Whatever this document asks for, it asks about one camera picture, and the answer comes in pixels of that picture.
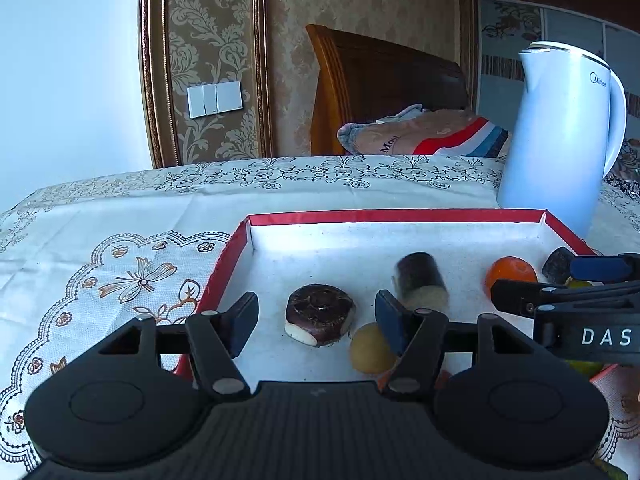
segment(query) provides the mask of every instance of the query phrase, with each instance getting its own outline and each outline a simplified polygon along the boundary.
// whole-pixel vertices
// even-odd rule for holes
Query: tangerine
[[[495,280],[521,280],[537,282],[536,271],[526,261],[516,256],[505,256],[496,260],[484,279],[484,293],[491,299],[491,287]]]

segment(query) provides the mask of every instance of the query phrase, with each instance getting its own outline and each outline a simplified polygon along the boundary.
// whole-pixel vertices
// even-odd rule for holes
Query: wooden headboard
[[[311,154],[341,155],[346,123],[372,123],[409,105],[466,108],[460,67],[425,52],[367,36],[307,25],[320,75],[311,124]]]

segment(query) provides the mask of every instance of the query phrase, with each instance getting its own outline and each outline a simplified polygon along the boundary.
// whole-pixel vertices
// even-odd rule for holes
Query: ribbed black surface
[[[478,462],[444,440],[421,406],[386,400],[373,383],[263,383],[260,393],[252,399],[215,408],[193,440],[158,462],[111,473],[78,472],[45,463],[28,478],[605,480],[607,477],[589,463],[534,474]]]

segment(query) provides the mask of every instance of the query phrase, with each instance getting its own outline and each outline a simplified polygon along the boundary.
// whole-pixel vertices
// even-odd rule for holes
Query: light switch
[[[204,109],[204,88],[202,85],[187,88],[187,101],[189,102],[189,117],[191,119],[207,115]]]
[[[218,103],[218,113],[242,108],[242,94],[239,81],[228,83],[218,83],[216,85],[216,99]]]
[[[207,115],[218,112],[218,104],[216,103],[216,84],[202,85],[204,91],[204,111]]]

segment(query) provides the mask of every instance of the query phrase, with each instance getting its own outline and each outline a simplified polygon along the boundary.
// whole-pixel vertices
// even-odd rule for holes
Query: electric kettle
[[[625,136],[624,88],[604,60],[568,44],[535,41],[520,59],[525,90],[498,204],[548,209],[584,238]]]

